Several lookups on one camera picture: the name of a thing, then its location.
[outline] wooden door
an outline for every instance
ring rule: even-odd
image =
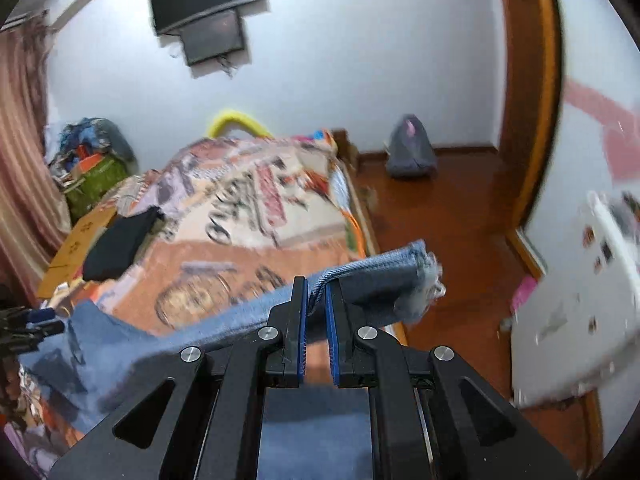
[[[561,39],[556,0],[503,0],[507,87],[499,153],[507,165],[501,189],[513,208],[510,230],[530,212],[553,137],[561,84]]]

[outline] curtain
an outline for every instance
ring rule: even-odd
[[[70,230],[43,160],[46,37],[43,16],[0,33],[0,279],[30,305]]]

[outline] gray bag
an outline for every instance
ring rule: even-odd
[[[427,132],[415,115],[407,114],[391,134],[386,172],[401,178],[435,173],[438,163]]]

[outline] cardboard box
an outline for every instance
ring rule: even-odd
[[[48,300],[60,283],[70,282],[73,279],[96,238],[110,224],[114,216],[116,216],[116,208],[110,207],[102,211],[91,211],[79,219],[49,264],[49,269],[38,287],[38,298]]]

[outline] printed bedspread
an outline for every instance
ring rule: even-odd
[[[119,280],[82,283],[67,304],[91,299],[162,335],[363,257],[357,224],[337,205],[336,151],[324,132],[202,139],[180,150],[129,207],[157,205],[166,216],[144,255]]]

